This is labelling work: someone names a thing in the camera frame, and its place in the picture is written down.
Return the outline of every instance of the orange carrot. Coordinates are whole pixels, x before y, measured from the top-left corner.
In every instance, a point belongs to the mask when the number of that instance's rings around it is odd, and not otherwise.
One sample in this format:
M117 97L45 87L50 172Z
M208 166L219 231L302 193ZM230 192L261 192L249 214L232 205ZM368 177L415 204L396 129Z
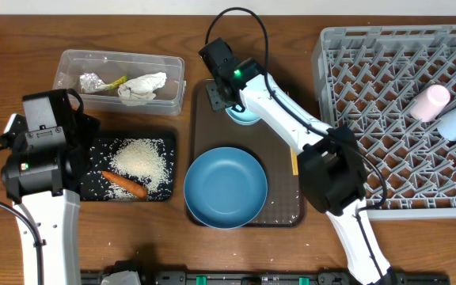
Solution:
M142 185L136 184L133 181L130 181L124 177L120 177L119 175L110 173L108 171L101 171L101 173L105 178L107 178L108 181L119 185L138 198L147 197L147 189L145 189L145 187Z

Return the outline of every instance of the dish rack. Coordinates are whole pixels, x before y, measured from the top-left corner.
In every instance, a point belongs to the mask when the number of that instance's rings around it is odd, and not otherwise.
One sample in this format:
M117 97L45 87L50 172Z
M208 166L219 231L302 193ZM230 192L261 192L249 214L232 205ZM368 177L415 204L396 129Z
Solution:
M321 119L349 126L386 178L386 205L369 217L456 218L456 142L437 132L440 119L409 115L415 95L433 84L451 94L439 118L456 108L456 25L326 28L312 64ZM375 203L382 186L367 173Z

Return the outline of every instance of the white napkin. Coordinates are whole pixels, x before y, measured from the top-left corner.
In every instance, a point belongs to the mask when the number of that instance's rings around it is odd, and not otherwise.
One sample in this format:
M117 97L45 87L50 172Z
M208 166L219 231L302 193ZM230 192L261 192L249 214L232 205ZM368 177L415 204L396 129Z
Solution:
M126 106L145 105L156 97L153 92L165 85L166 73L146 74L119 85L117 93Z

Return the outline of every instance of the pink cup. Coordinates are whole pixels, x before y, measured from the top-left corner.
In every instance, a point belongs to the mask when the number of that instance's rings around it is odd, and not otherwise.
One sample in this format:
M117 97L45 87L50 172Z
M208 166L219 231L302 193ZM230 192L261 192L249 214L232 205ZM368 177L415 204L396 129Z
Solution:
M450 102L450 92L442 85L432 85L415 97L416 104L409 112L411 116L423 122L432 121Z

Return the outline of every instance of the clear plastic bin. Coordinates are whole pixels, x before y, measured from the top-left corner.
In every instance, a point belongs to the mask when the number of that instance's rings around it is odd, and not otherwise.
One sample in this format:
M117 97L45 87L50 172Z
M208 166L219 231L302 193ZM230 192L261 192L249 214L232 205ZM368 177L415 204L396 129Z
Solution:
M166 73L165 86L154 91L156 97L153 100L139 106L123 104L117 88L83 94L79 81L84 73L95 73L108 84L124 75L129 80L157 72ZM171 116L181 113L185 87L184 60L181 58L111 51L63 52L54 80L54 89L75 89L82 97L85 109ZM73 97L70 100L73 105L78 105Z

